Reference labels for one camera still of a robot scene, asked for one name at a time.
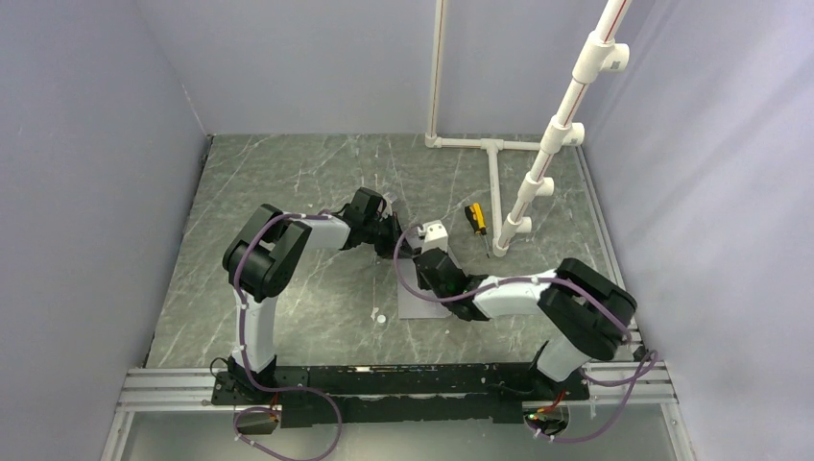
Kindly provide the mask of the grey envelope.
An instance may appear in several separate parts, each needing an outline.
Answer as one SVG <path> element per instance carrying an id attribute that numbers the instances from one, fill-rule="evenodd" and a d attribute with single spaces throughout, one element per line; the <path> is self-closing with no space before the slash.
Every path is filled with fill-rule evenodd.
<path id="1" fill-rule="evenodd" d="M 447 253 L 457 264 L 451 253 Z M 431 291 L 419 288 L 416 267 L 413 263 L 416 256 L 418 255 L 413 254 L 409 245 L 403 244 L 395 260 L 398 318 L 401 320 L 429 320 L 451 316 L 451 311 L 439 302 L 439 298 Z"/>

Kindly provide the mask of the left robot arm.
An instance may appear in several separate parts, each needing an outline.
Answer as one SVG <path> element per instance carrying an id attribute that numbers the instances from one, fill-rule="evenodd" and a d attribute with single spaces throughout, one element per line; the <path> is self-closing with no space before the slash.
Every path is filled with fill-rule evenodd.
<path id="1" fill-rule="evenodd" d="M 394 198 L 361 187 L 337 211 L 284 212 L 263 204 L 227 246 L 222 265 L 236 300 L 236 342 L 227 369 L 250 402 L 268 400 L 276 387 L 275 309 L 302 254 L 309 249 L 347 251 L 370 245 L 394 255 L 401 226 Z"/>

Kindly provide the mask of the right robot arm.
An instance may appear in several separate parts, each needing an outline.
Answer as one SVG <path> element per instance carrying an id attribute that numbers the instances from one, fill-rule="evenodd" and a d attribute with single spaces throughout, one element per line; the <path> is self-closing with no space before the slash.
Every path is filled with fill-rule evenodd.
<path id="1" fill-rule="evenodd" d="M 542 399 L 555 397 L 589 360 L 613 359 L 629 337 L 637 310 L 631 294 L 577 258 L 540 274 L 510 278 L 468 274 L 440 249 L 420 253 L 413 263 L 415 294 L 431 292 L 431 302 L 461 320 L 541 315 L 556 327 L 558 333 L 540 347 L 528 375 L 531 390 Z"/>

